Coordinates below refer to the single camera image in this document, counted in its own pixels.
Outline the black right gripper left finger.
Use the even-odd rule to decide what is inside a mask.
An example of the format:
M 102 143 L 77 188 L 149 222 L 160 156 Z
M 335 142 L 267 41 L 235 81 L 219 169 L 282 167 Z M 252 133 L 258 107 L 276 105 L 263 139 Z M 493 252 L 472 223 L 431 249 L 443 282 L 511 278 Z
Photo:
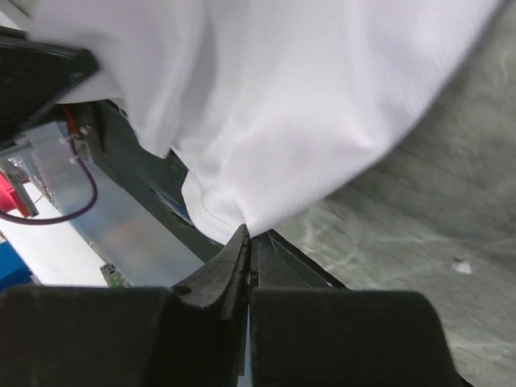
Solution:
M 235 386 L 249 234 L 173 287 L 19 286 L 1 296 L 4 386 Z

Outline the white t shirt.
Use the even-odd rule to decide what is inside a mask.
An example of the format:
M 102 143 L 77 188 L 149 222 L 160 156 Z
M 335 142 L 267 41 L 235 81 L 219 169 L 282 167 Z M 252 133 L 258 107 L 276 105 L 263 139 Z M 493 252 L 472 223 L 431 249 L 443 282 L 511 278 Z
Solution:
M 63 102 L 120 98 L 175 152 L 194 226 L 267 231 L 383 158 L 429 110 L 499 1 L 39 1 L 38 42 L 100 70 Z

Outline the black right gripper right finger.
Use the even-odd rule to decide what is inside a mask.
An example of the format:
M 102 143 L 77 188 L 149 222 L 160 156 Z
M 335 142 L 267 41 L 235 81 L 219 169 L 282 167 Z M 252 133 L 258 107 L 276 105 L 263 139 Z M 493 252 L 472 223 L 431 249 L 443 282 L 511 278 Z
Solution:
M 464 385 L 422 294 L 309 286 L 269 235 L 252 241 L 251 273 L 254 385 Z

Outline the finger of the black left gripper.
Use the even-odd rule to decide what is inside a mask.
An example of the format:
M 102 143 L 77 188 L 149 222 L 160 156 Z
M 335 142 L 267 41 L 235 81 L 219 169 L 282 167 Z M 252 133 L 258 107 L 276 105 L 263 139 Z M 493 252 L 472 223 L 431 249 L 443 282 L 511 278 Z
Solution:
M 1 28 L 1 138 L 34 127 L 67 93 L 99 70 L 84 48 L 31 41 L 23 31 Z

